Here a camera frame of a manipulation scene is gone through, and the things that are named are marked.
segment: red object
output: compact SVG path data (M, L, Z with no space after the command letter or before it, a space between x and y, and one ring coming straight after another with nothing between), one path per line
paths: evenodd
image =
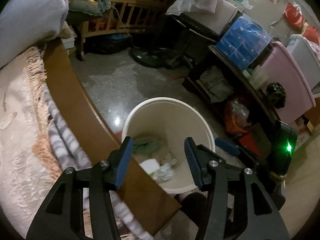
M245 134L247 131L241 129L239 126L236 125L235 115L231 110L230 101L226 104L224 109L224 116L225 116L225 124L226 124L226 131L229 134Z
M261 152L259 151L254 139L252 138L252 135L250 133L245 134L241 138L238 139L239 143L243 147L247 147L248 150L254 152L256 155L261 156Z
M308 41L312 41L318 46L320 46L320 34L316 27L311 27L308 25L306 31L302 35L303 37L307 38Z
M304 25L303 15L292 5L292 3L287 4L283 17L296 29L300 29Z

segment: white bucket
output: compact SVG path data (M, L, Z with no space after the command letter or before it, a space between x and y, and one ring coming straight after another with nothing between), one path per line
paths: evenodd
M184 140L192 137L196 145L203 144L215 151L212 132L204 118L191 106L173 98L152 98L137 105L129 114L122 131L133 139L149 136L168 144L177 164L175 176L159 185L169 194L193 190L193 182L184 153Z

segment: red bag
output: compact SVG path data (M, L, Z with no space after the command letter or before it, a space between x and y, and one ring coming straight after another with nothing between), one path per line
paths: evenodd
M320 46L320 34L316 27L311 27L308 25L306 31L302 35L303 37L307 38L308 41L312 41L318 46Z
M300 5L293 6L288 3L284 10L283 17L296 29L300 29L304 25L304 17L298 10Z

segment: blue box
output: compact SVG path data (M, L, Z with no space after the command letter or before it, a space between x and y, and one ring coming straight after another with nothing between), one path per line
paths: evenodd
M264 29L244 14L223 35L216 48L243 71L260 55L271 40L272 37Z

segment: white pillow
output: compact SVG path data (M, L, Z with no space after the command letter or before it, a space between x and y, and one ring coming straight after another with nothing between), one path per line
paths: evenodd
M68 0L9 0L0 14L0 67L41 40L54 39L68 14Z

